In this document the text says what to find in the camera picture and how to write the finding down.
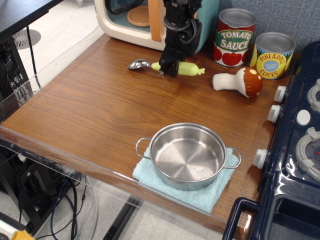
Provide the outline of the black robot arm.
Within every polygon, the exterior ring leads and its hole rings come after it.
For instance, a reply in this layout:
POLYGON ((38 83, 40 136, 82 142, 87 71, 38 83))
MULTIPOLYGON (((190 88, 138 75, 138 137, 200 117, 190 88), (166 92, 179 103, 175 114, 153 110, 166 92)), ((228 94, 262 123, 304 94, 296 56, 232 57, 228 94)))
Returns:
POLYGON ((195 13, 202 6, 200 0, 165 0, 165 48, 159 60, 160 76, 175 77, 180 62, 195 54, 202 31, 202 23, 195 13))

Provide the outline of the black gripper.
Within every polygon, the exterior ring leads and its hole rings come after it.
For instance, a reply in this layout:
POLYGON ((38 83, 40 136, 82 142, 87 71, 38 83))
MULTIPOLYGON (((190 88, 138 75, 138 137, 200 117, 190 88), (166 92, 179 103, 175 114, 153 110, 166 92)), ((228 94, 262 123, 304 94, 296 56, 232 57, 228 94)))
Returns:
POLYGON ((180 58, 195 54, 202 31, 202 23, 191 19, 183 25, 177 25, 164 20, 166 27, 165 48, 159 60, 158 75, 176 77, 179 72, 180 58))

